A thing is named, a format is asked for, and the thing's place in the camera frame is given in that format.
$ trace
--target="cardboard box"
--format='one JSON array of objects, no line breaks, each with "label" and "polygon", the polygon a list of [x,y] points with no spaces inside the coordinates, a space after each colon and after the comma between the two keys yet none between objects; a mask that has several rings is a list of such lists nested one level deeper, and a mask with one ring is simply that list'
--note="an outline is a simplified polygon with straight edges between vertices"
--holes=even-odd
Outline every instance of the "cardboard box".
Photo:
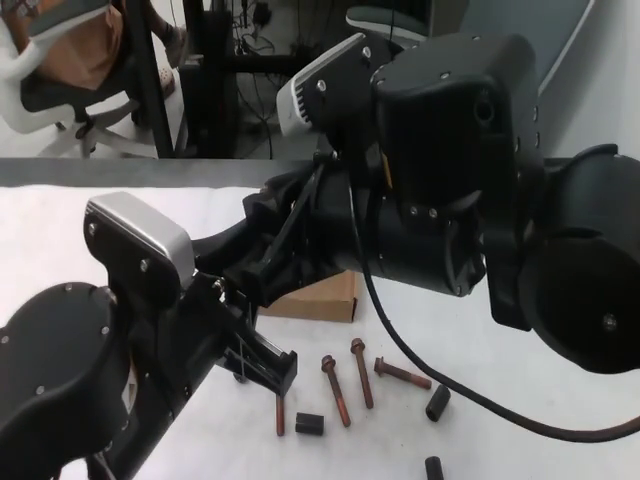
[{"label": "cardboard box", "polygon": [[353,322],[358,303],[357,276],[344,272],[290,293],[260,313],[272,317]]}]

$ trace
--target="wall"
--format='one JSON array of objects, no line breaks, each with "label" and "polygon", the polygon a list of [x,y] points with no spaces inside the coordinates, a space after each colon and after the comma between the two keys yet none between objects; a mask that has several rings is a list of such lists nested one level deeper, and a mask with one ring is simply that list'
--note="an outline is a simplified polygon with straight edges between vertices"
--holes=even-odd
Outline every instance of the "wall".
[{"label": "wall", "polygon": [[545,154],[618,143],[640,158],[640,2],[597,0],[541,99]]}]

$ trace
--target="bolt head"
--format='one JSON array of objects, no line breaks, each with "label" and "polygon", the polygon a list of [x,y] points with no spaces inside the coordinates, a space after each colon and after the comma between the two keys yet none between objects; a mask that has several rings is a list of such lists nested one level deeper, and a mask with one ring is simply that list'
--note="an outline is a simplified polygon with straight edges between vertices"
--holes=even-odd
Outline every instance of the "bolt head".
[{"label": "bolt head", "polygon": [[330,368],[336,366],[336,361],[333,359],[331,355],[325,355],[322,357],[322,371],[328,372]]},{"label": "bolt head", "polygon": [[376,358],[376,363],[373,364],[373,371],[382,376],[382,365],[384,365],[384,357]]},{"label": "bolt head", "polygon": [[361,338],[354,338],[351,340],[351,353],[356,353],[358,348],[364,350],[364,342]]}]

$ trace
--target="mounting screw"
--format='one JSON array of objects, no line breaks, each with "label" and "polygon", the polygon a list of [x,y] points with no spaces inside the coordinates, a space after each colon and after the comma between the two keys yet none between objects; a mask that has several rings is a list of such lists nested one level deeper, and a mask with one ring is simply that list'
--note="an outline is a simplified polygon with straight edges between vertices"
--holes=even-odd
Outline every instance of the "mounting screw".
[{"label": "mounting screw", "polygon": [[602,326],[604,327],[605,331],[614,332],[618,328],[618,320],[611,313],[607,313],[602,318]]}]

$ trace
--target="person's leg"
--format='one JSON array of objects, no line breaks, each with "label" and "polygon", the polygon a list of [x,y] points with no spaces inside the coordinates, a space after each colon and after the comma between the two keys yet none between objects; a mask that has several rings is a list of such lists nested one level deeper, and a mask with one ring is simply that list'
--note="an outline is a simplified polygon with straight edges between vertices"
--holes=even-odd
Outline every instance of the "person's leg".
[{"label": "person's leg", "polygon": [[153,8],[151,0],[140,1],[142,1],[149,29],[164,44],[169,65],[171,68],[178,67],[184,61],[187,50],[187,31],[184,28],[174,27],[166,22]]}]

